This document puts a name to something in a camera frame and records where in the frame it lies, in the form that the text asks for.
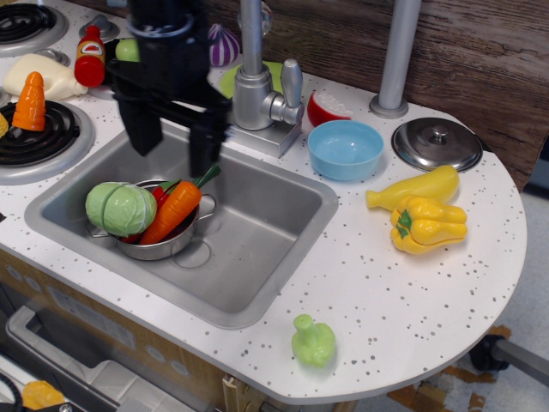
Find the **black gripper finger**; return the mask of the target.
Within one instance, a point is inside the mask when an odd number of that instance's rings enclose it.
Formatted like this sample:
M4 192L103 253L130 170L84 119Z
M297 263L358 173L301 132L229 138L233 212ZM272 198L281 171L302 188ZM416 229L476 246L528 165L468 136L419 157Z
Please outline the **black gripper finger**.
M147 102L116 92L120 117L130 139L131 146L141 156L146 156L162 140L160 117Z
M207 110L190 127L190 176L205 174L218 161L222 143L226 140L228 111Z

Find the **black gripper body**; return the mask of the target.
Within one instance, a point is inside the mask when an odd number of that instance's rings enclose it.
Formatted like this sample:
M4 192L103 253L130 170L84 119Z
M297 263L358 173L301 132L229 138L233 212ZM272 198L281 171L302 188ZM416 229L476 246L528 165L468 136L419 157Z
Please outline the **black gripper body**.
M183 115L181 103L198 106L226 122L230 101L208 82L208 7L203 1L129 1L127 28L138 62L107 65L123 121L155 117L166 108Z

